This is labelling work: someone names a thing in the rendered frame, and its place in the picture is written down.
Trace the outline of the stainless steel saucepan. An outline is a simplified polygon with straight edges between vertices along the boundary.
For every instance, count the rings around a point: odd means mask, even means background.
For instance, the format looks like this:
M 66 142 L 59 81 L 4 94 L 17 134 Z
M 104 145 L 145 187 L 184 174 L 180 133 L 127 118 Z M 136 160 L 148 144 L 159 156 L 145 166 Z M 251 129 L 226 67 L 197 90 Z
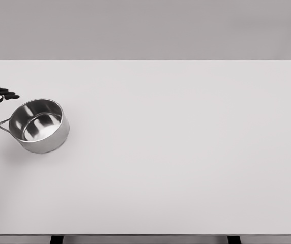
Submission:
M 59 103 L 34 99 L 20 105 L 10 118 L 0 121 L 0 129 L 27 151 L 44 154 L 65 143 L 70 125 Z

